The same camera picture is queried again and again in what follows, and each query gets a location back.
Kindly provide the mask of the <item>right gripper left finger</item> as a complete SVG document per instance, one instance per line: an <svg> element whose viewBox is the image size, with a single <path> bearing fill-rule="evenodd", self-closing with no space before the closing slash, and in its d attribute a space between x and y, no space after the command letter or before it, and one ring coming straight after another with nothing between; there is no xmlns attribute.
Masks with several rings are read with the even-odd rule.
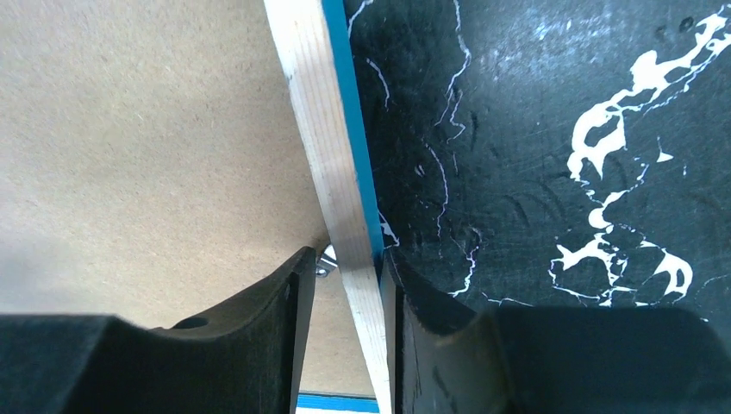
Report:
<svg viewBox="0 0 731 414"><path fill-rule="evenodd" d="M4 413L292 413L316 282L304 247L169 329L112 315L4 315Z"/></svg>

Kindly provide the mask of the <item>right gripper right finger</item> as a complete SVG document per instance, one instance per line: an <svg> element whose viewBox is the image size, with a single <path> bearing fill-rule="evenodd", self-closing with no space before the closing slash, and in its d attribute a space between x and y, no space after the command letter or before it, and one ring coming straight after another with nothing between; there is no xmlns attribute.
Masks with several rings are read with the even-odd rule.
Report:
<svg viewBox="0 0 731 414"><path fill-rule="evenodd" d="M395 413L727 413L730 349L691 311L476 312L398 253L382 267Z"/></svg>

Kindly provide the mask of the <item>brown cardboard backing board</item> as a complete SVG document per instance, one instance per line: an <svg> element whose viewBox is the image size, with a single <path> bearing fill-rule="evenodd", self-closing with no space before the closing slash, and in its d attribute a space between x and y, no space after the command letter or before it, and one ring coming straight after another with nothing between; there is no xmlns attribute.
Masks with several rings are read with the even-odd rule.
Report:
<svg viewBox="0 0 731 414"><path fill-rule="evenodd" d="M2 2L2 312L169 327L326 243L261 1Z"/></svg>

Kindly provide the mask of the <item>blue wooden picture frame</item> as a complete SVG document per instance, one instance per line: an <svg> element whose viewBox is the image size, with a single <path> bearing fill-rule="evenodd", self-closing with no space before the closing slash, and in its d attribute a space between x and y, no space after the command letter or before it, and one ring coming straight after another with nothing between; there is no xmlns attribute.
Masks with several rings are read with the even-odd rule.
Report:
<svg viewBox="0 0 731 414"><path fill-rule="evenodd" d="M392 413L377 271L384 243L344 3L265 8L378 408Z"/></svg>

